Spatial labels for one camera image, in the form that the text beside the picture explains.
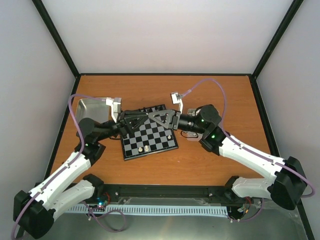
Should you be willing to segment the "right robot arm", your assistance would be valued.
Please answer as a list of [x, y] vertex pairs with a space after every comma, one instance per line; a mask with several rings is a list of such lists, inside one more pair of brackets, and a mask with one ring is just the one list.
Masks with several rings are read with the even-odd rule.
[[211, 104], [198, 107], [195, 115], [165, 109], [151, 112], [148, 117], [166, 129], [200, 134], [199, 142], [207, 152], [234, 160], [260, 174], [261, 178], [229, 179], [231, 193], [238, 198], [271, 199], [286, 210], [294, 210], [307, 188], [306, 175], [298, 159], [273, 156], [241, 142], [223, 130], [222, 118]]

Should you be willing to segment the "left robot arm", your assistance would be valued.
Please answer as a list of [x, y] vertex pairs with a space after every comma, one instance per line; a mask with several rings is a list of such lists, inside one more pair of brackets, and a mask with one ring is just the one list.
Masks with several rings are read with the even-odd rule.
[[79, 144], [68, 159], [43, 182], [30, 191], [19, 191], [13, 200], [13, 220], [34, 239], [43, 237], [55, 221], [69, 208], [81, 201], [103, 198], [103, 181], [89, 174], [75, 186], [70, 184], [91, 168], [106, 147], [101, 140], [120, 135], [125, 137], [139, 130], [149, 114], [142, 111], [123, 111], [116, 120], [99, 123], [83, 118], [77, 124]]

